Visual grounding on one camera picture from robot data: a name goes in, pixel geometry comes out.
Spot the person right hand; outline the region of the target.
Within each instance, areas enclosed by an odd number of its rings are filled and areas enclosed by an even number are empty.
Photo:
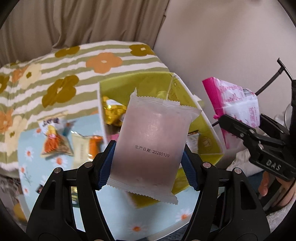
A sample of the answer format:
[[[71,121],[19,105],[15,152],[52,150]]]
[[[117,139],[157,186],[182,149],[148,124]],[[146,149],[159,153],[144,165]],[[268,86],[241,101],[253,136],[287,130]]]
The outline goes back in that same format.
[[[295,202],[295,179],[284,181],[263,171],[258,193],[264,211],[279,210]]]

